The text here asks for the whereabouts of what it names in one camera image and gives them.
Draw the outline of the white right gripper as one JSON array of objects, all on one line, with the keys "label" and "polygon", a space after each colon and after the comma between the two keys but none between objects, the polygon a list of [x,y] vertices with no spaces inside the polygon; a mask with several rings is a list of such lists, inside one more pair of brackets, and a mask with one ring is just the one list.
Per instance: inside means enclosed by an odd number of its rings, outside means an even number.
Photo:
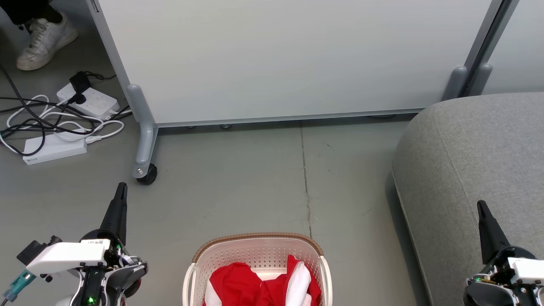
[{"label": "white right gripper", "polygon": [[542,281],[544,262],[528,250],[510,246],[497,219],[484,200],[477,201],[484,273],[492,281]]}]

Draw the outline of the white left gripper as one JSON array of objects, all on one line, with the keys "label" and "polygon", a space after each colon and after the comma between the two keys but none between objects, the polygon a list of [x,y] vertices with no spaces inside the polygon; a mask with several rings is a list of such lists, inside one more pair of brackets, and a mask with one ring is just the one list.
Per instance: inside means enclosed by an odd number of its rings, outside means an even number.
[{"label": "white left gripper", "polygon": [[119,183],[100,229],[88,232],[80,242],[58,242],[47,246],[27,266],[35,274],[54,274],[83,267],[112,269],[125,250],[128,217],[128,185]]}]

